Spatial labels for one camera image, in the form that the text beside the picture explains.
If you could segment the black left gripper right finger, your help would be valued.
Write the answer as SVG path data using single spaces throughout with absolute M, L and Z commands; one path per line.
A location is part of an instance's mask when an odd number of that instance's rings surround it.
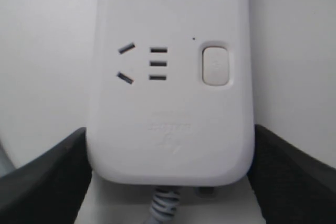
M 335 168 L 262 125 L 248 180 L 266 223 L 335 223 Z

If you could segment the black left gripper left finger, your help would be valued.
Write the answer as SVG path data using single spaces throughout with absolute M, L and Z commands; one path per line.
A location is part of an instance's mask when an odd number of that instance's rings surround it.
M 80 127 L 1 178 L 1 223 L 75 223 L 91 179 Z

